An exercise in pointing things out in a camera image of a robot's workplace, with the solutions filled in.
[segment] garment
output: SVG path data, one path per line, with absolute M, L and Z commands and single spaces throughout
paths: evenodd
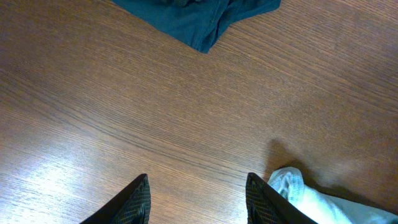
M 286 167 L 272 173 L 268 184 L 293 206 L 315 222 L 322 223 L 398 223 L 398 216 L 378 208 L 321 194 L 307 187 L 301 172 Z
M 207 53 L 228 26 L 277 9 L 280 0 L 113 0 L 156 29 Z

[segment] dark blue cloth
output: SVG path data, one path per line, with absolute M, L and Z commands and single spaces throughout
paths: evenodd
M 156 29 L 207 53 L 228 26 L 277 9 L 280 0 L 113 0 Z

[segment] crumpled white cloth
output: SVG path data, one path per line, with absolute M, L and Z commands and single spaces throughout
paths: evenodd
M 398 223 L 398 216 L 392 213 L 321 194 L 307 187 L 301 172 L 294 167 L 274 171 L 268 184 L 294 207 L 319 224 Z

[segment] wooden surface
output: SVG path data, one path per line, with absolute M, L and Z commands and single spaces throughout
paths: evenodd
M 397 1 L 283 0 L 200 54 L 109 1 L 1 1 L 0 222 L 245 223 L 248 172 L 398 212 Z

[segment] cloth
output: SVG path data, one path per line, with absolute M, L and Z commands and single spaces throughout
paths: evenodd
M 228 26 L 277 9 L 280 0 L 113 0 L 192 48 L 208 53 Z
M 301 172 L 286 167 L 272 173 L 268 184 L 317 223 L 398 223 L 398 216 L 307 187 Z

